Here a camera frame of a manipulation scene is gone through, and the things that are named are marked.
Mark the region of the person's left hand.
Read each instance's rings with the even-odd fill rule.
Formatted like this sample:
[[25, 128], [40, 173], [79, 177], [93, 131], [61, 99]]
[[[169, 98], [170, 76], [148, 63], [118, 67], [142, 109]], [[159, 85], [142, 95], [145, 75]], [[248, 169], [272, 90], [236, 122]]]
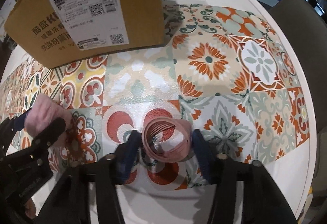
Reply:
[[36, 217], [36, 206], [35, 203], [33, 202], [32, 198], [30, 198], [25, 204], [24, 204], [24, 211], [26, 216], [29, 219], [35, 219]]

